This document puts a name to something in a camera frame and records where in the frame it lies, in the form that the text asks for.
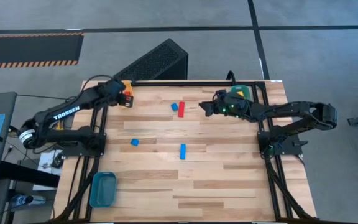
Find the wooden table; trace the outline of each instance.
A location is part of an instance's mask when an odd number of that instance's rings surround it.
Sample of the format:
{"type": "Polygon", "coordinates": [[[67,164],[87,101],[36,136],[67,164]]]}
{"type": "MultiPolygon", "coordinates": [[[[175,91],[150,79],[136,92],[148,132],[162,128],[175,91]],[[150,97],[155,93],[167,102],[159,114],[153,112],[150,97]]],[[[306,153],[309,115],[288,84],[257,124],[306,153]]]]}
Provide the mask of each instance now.
{"type": "MultiPolygon", "coordinates": [[[[287,102],[282,82],[265,82],[271,105],[287,102]]],[[[89,82],[87,87],[97,83],[89,82]]],[[[116,174],[117,199],[111,208],[93,209],[92,222],[275,220],[257,123],[222,115],[207,118],[198,106],[223,88],[228,87],[135,87],[133,108],[109,108],[108,143],[99,171],[116,174]],[[184,118],[170,107],[179,101],[185,101],[184,118]],[[132,138],[140,139],[139,146],[130,145],[132,138]],[[179,159],[180,144],[187,145],[184,161],[179,159]]],[[[80,111],[73,128],[89,125],[90,119],[91,111],[80,111]]],[[[291,119],[273,122],[286,125],[291,119]]],[[[57,214],[67,204],[76,160],[64,162],[55,199],[57,214]]],[[[282,161],[289,191],[306,212],[316,215],[305,168],[295,156],[282,156],[282,161]]],[[[285,217],[282,195],[277,192],[285,217]]],[[[83,198],[80,218],[85,215],[88,193],[83,198]]]]}

